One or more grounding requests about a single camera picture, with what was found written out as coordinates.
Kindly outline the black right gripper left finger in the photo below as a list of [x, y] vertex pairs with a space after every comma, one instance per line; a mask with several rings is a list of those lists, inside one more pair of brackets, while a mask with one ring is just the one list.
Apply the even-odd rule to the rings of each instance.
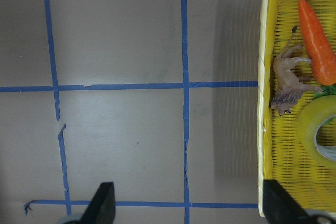
[[115, 220], [114, 183], [101, 183], [79, 223], [112, 224]]

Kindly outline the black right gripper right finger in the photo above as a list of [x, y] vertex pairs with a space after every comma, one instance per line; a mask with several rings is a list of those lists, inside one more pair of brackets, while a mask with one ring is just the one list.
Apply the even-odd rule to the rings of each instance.
[[268, 223], [318, 223], [316, 216], [308, 215], [276, 180], [264, 180], [262, 203]]

